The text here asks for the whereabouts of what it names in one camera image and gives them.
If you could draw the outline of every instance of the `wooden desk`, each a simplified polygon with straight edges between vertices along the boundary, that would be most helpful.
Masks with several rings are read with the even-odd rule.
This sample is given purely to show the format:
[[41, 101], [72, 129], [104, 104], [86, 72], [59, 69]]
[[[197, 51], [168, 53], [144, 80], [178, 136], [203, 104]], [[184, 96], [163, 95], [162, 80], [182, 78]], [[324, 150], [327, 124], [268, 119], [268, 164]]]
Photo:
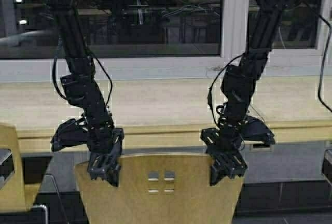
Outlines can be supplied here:
[[100, 16], [111, 15], [110, 10], [98, 10], [98, 9], [77, 9], [80, 16]]
[[[111, 109], [116, 125], [124, 127], [124, 147], [201, 146], [200, 129], [212, 126], [206, 104], [210, 83], [211, 79], [114, 81]], [[332, 139], [332, 114], [316, 98], [317, 83], [316, 76], [263, 77], [258, 82], [253, 106], [278, 143]], [[332, 76], [326, 76], [323, 96], [330, 104], [331, 83]], [[100, 88], [106, 95], [107, 82]], [[223, 102], [216, 89], [214, 102]], [[0, 105], [0, 122], [16, 125], [23, 153], [49, 152], [59, 124], [82, 113], [58, 97], [50, 82], [1, 83]], [[250, 114], [258, 117], [255, 110], [250, 108]], [[67, 149], [77, 150], [86, 147]]]

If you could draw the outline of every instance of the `light-colored wooden surface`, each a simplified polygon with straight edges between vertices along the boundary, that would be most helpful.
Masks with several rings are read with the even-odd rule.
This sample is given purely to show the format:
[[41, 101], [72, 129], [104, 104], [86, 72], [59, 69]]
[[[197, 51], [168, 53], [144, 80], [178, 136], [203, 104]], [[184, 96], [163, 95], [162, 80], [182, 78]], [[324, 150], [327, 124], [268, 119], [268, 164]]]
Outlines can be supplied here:
[[[210, 83], [211, 79], [115, 81], [110, 107], [116, 125], [124, 128], [124, 146], [201, 145], [200, 129], [212, 124], [206, 104]], [[316, 97], [317, 83], [314, 76], [262, 78], [250, 114], [260, 114], [279, 143], [329, 140], [332, 114]], [[330, 104], [331, 84], [332, 76], [326, 76], [323, 96]], [[219, 85], [214, 91], [216, 104], [225, 100]], [[100, 87], [106, 95], [108, 83], [103, 81]], [[0, 106], [0, 121], [16, 125], [24, 152], [49, 151], [59, 124], [82, 113], [61, 99], [48, 82], [2, 83]]]
[[[208, 155], [122, 156], [120, 163], [118, 188], [101, 179], [92, 181], [87, 163], [75, 166], [89, 223], [231, 224], [243, 179], [225, 178], [211, 187]], [[175, 173], [174, 180], [164, 179], [166, 171]], [[158, 172], [158, 181], [148, 180], [150, 172]]]
[[[324, 100], [332, 104], [332, 76]], [[117, 125], [212, 123], [206, 96], [211, 79], [114, 81], [111, 109]], [[330, 120], [316, 97], [318, 77], [265, 77], [257, 83], [253, 106], [267, 122]], [[108, 83], [101, 82], [105, 97]], [[223, 102], [219, 85], [214, 103]], [[50, 82], [0, 84], [0, 121], [18, 130], [54, 129], [82, 111], [61, 99]], [[257, 116], [251, 108], [251, 114]]]
[[78, 9], [78, 14], [82, 16], [100, 16], [110, 15], [110, 10], [98, 10], [98, 9]]
[[[272, 122], [269, 124], [277, 144], [332, 141], [331, 121]], [[124, 128], [124, 149], [205, 146], [200, 131], [208, 124], [157, 125]], [[53, 130], [18, 132], [22, 153], [50, 152]], [[65, 148], [63, 152], [87, 151], [85, 145]]]
[[29, 211], [40, 184], [24, 184], [21, 153], [14, 126], [0, 123], [0, 149], [11, 150], [15, 170], [13, 176], [0, 189], [0, 213]]

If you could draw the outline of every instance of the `chair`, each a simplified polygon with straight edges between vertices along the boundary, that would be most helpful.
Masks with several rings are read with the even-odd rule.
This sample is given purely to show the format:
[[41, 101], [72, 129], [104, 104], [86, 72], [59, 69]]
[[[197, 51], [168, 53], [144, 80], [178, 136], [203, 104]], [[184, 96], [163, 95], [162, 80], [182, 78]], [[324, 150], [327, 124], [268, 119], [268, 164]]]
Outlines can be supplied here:
[[210, 186], [212, 159], [198, 153], [151, 153], [120, 158], [119, 187], [91, 180], [75, 166], [89, 223], [231, 224], [243, 178]]
[[0, 188], [0, 213], [28, 212], [33, 208], [41, 208], [45, 212], [45, 223], [48, 224], [47, 207], [34, 205], [43, 177], [41, 176], [41, 179], [39, 178], [37, 181], [34, 178], [28, 183], [25, 182], [24, 177], [29, 177], [29, 175], [23, 170], [16, 128], [14, 126], [0, 124], [0, 150], [9, 150], [11, 152], [13, 164], [12, 176], [8, 177], [8, 180]]

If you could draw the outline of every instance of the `dark floor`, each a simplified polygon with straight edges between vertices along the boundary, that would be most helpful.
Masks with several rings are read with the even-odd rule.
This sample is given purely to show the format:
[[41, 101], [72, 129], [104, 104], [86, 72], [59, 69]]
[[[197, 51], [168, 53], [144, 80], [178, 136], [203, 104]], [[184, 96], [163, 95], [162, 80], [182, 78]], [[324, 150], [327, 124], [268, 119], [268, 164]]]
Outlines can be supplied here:
[[[88, 224], [79, 192], [62, 192], [61, 200], [70, 224]], [[66, 224], [56, 194], [39, 194], [35, 204], [48, 207], [50, 224]], [[0, 215], [0, 224], [42, 223], [45, 219], [41, 209]], [[264, 223], [332, 224], [331, 186], [326, 181], [245, 184], [232, 224]]]

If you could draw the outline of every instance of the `wire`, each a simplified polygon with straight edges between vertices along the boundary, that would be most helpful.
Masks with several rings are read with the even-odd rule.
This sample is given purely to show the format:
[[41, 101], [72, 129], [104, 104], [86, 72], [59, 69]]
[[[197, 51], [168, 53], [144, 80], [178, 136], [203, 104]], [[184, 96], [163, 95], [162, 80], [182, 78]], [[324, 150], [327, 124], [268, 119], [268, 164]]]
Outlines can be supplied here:
[[110, 83], [110, 89], [109, 89], [109, 92], [108, 92], [108, 97], [107, 97], [107, 102], [106, 102], [106, 105], [108, 105], [108, 103], [109, 103], [109, 99], [110, 99], [110, 95], [111, 95], [111, 93], [112, 93], [112, 91], [113, 91], [113, 82], [112, 82], [112, 79], [110, 78], [109, 74], [106, 72], [106, 70], [105, 70], [103, 64], [99, 61], [99, 59], [97, 58], [97, 56], [96, 56], [91, 50], [89, 50], [89, 51], [90, 51], [90, 53], [92, 54], [93, 58], [95, 58], [95, 59], [97, 60], [97, 62], [98, 62], [98, 64], [99, 64], [100, 68], [103, 70], [103, 72], [105, 73], [106, 77], [107, 77], [108, 80], [109, 80], [109, 83]]
[[263, 116], [254, 108], [254, 106], [252, 104], [250, 104], [250, 106], [259, 115], [259, 117], [262, 119], [262, 121], [265, 123], [265, 119], [263, 118]]
[[332, 34], [332, 26], [331, 24], [318, 12], [316, 12], [313, 8], [311, 8], [311, 6], [307, 3], [307, 2], [303, 2], [306, 6], [309, 7], [309, 9], [315, 13], [324, 23], [327, 24], [329, 31], [328, 31], [328, 37], [327, 37], [327, 41], [326, 41], [326, 45], [325, 45], [325, 50], [324, 50], [324, 54], [323, 54], [323, 59], [322, 59], [322, 64], [321, 64], [321, 72], [320, 72], [320, 82], [318, 85], [318, 99], [320, 100], [320, 102], [332, 113], [332, 109], [323, 101], [321, 93], [322, 93], [322, 83], [323, 83], [323, 77], [324, 77], [324, 66], [325, 66], [325, 60], [326, 60], [326, 56], [327, 56], [327, 52], [328, 52], [328, 46], [330, 43], [330, 39], [331, 39], [331, 34]]
[[278, 29], [279, 29], [279, 38], [281, 40], [282, 46], [284, 47], [284, 49], [286, 49], [286, 46], [285, 46], [285, 43], [284, 43], [284, 39], [282, 38], [282, 35], [281, 35], [281, 28], [280, 28], [280, 26], [279, 26]]
[[59, 57], [59, 53], [61, 51], [62, 48], [62, 39], [59, 36], [59, 41], [58, 41], [58, 46], [56, 49], [56, 53], [54, 54], [54, 59], [53, 59], [53, 68], [52, 68], [52, 81], [53, 81], [53, 85], [54, 88], [56, 89], [58, 95], [63, 98], [64, 100], [67, 100], [67, 98], [61, 93], [59, 87], [58, 87], [58, 83], [57, 83], [57, 79], [56, 79], [56, 71], [57, 71], [57, 60]]
[[207, 95], [207, 104], [209, 105], [209, 107], [210, 107], [210, 110], [211, 110], [211, 113], [212, 113], [212, 117], [213, 117], [213, 121], [214, 121], [214, 123], [216, 124], [216, 126], [218, 126], [218, 124], [217, 124], [217, 121], [216, 121], [216, 118], [215, 118], [215, 116], [214, 116], [214, 112], [213, 112], [213, 101], [212, 101], [212, 89], [213, 89], [213, 85], [214, 85], [214, 83], [217, 81], [217, 79], [218, 79], [218, 77], [222, 74], [222, 72], [233, 62], [233, 61], [235, 61], [236, 59], [238, 59], [238, 58], [240, 58], [240, 57], [243, 57], [244, 56], [244, 53], [243, 54], [241, 54], [241, 55], [239, 55], [239, 56], [237, 56], [237, 57], [235, 57], [235, 58], [233, 58], [232, 60], [230, 60], [230, 62], [229, 63], [227, 63], [226, 64], [226, 66], [224, 66], [223, 68], [222, 68], [222, 70], [220, 70], [220, 72], [217, 74], [217, 76], [214, 78], [214, 80], [213, 80], [213, 82], [212, 82], [212, 84], [211, 84], [211, 86], [210, 86], [210, 88], [209, 88], [209, 93], [208, 93], [208, 95]]

